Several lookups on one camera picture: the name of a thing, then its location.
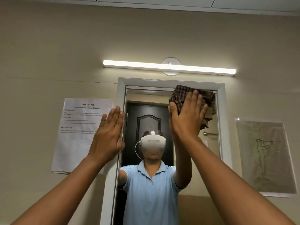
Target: led light bar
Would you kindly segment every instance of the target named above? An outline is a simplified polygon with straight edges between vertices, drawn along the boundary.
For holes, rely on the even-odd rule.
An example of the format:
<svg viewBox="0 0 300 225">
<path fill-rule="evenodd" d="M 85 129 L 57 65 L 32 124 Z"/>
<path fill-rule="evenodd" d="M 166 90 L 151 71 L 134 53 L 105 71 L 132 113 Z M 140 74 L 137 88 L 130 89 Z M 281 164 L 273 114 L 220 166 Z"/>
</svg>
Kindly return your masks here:
<svg viewBox="0 0 300 225">
<path fill-rule="evenodd" d="M 104 67 L 111 67 L 111 68 L 172 71 L 172 72 L 181 72 L 181 73 L 202 73 L 202 74 L 225 75 L 225 76 L 233 76 L 236 73 L 235 69 L 211 68 L 211 67 L 188 66 L 188 65 L 168 65 L 168 64 L 132 62 L 132 61 L 104 60 L 103 65 Z"/>
</svg>

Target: hair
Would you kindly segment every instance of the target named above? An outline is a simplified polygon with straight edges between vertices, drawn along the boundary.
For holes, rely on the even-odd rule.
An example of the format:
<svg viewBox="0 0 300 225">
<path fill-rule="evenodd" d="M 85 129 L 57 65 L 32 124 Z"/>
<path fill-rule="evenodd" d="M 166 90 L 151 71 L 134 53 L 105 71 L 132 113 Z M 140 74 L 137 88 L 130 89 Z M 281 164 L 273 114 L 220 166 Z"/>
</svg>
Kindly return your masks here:
<svg viewBox="0 0 300 225">
<path fill-rule="evenodd" d="M 142 137 L 148 136 L 148 135 L 151 135 L 151 131 L 146 131 L 146 132 L 144 132 L 144 133 L 141 135 L 140 140 L 142 139 Z M 163 133 L 162 133 L 160 130 L 157 130 L 157 131 L 155 131 L 155 135 L 163 136 Z"/>
</svg>

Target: sketch of a person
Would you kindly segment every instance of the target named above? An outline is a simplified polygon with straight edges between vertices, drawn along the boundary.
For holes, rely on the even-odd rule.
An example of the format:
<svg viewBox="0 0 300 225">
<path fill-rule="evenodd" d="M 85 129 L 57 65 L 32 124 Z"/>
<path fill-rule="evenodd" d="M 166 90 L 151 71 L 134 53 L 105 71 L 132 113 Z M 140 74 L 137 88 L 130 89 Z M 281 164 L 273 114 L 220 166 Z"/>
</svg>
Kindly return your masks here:
<svg viewBox="0 0 300 225">
<path fill-rule="evenodd" d="M 273 141 L 266 142 L 261 139 L 256 139 L 256 143 L 257 143 L 257 151 L 260 154 L 260 164 L 261 164 L 261 168 L 262 168 L 262 176 L 265 181 L 270 181 L 270 179 L 266 178 L 266 176 L 265 176 L 265 174 L 266 174 L 265 157 L 267 154 L 267 149 L 272 146 Z"/>
</svg>

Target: light blue polo shirt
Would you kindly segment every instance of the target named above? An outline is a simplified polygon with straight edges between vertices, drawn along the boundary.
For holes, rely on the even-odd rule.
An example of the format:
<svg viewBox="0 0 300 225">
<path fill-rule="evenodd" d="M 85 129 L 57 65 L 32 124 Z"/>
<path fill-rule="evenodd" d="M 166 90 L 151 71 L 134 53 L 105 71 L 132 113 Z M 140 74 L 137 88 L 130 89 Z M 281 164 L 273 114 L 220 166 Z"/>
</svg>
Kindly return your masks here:
<svg viewBox="0 0 300 225">
<path fill-rule="evenodd" d="M 174 166 L 161 161 L 159 170 L 149 177 L 144 161 L 139 165 L 123 166 L 127 193 L 123 225 L 178 225 L 178 193 L 173 174 Z"/>
</svg>

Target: plaid cloth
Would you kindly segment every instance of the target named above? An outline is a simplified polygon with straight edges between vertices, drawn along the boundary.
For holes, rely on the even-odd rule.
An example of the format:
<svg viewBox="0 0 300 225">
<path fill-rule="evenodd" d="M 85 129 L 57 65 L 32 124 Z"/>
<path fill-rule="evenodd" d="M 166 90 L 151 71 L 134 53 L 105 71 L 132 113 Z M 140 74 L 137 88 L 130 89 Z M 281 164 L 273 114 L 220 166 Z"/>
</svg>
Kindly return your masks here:
<svg viewBox="0 0 300 225">
<path fill-rule="evenodd" d="M 212 120 L 212 115 L 216 113 L 216 106 L 215 106 L 215 94 L 212 91 L 208 90 L 202 90 L 202 89 L 195 89 L 195 88 L 190 88 L 182 85 L 177 85 L 170 100 L 170 102 L 175 102 L 177 109 L 178 109 L 178 114 L 180 114 L 183 103 L 185 101 L 186 96 L 188 95 L 188 92 L 193 92 L 194 90 L 197 90 L 199 94 L 203 96 L 202 98 L 202 104 L 201 104 L 201 109 L 205 104 L 208 105 L 207 111 L 205 114 L 205 117 L 203 119 L 202 125 L 200 129 L 204 129 L 205 127 L 208 128 L 208 122 Z"/>
</svg>

